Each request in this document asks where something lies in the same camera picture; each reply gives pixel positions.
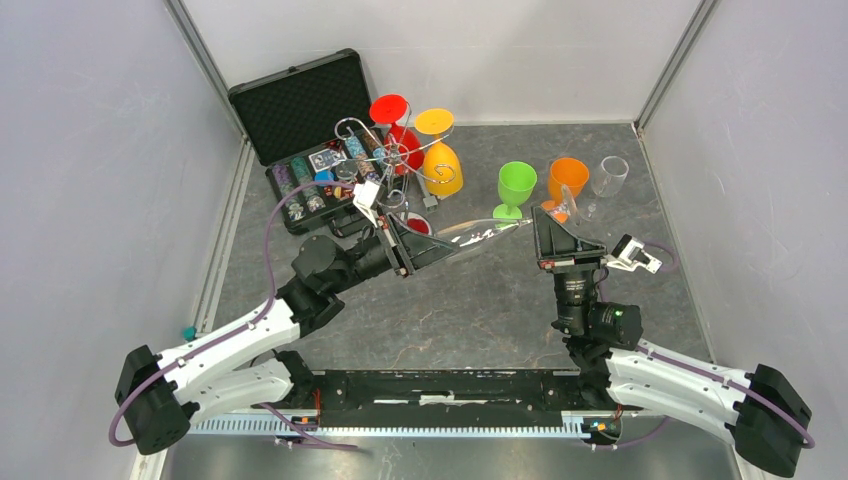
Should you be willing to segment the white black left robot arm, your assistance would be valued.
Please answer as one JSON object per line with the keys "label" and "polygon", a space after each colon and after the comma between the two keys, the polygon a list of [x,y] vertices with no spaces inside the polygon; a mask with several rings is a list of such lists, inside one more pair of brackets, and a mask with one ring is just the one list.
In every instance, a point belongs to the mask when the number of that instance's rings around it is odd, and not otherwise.
{"label": "white black left robot arm", "polygon": [[254,404],[306,405],[313,379],[283,362],[245,362],[327,325],[344,307],[339,294],[386,272],[406,277],[461,251],[458,233],[424,235],[395,215],[377,218],[349,248],[324,235],[303,242],[293,277],[272,284],[252,311],[196,340],[155,353],[142,345],[124,360],[115,391],[118,410],[108,436],[116,447],[158,453],[191,426]]}

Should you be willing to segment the orange plastic wine glass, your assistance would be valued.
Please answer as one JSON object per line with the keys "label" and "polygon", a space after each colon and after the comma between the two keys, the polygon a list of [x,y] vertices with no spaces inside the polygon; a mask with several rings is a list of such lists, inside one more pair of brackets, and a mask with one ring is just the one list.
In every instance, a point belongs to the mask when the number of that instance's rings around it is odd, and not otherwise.
{"label": "orange plastic wine glass", "polygon": [[589,180],[588,167],[576,158],[563,157],[549,166],[548,198],[542,208],[555,220],[565,223],[569,219],[579,222],[577,198]]}

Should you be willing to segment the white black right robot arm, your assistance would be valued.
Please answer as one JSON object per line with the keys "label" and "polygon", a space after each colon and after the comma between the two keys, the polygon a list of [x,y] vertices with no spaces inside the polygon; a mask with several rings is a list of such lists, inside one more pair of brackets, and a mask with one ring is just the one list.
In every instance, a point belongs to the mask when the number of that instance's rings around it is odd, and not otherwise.
{"label": "white black right robot arm", "polygon": [[631,235],[608,249],[542,207],[531,219],[538,266],[553,278],[551,326],[579,369],[585,405],[659,413],[710,433],[762,471],[794,476],[802,451],[816,442],[812,410],[782,372],[715,365],[644,339],[640,307],[604,300],[601,283],[612,269],[655,274],[662,261]]}

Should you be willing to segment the green plastic wine glass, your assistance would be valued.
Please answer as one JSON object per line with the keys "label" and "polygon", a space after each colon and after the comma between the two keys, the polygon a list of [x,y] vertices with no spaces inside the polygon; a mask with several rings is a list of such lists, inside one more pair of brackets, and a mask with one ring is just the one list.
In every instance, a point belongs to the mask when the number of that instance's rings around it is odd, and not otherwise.
{"label": "green plastic wine glass", "polygon": [[521,219],[521,206],[532,195],[537,179],[535,169],[528,163],[511,161],[504,164],[498,172],[497,191],[501,203],[494,208],[492,217]]}

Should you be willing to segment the clear wine glass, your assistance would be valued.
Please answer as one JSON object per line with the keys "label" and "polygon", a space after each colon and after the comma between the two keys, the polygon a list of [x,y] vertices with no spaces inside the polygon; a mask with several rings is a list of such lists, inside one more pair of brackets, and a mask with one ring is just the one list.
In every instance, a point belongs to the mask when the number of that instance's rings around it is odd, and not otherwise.
{"label": "clear wine glass", "polygon": [[593,221],[601,217],[601,204],[621,190],[629,171],[628,162],[620,156],[601,160],[590,174],[590,194],[578,210],[582,220]]}
{"label": "clear wine glass", "polygon": [[[571,189],[561,188],[562,199],[548,200],[541,208],[560,223],[564,223],[577,208],[577,196]],[[450,260],[472,257],[491,248],[500,239],[511,236],[525,226],[532,226],[535,221],[530,217],[506,218],[494,217],[469,220],[444,228],[434,234],[439,240],[446,241],[456,247],[456,252]]]}

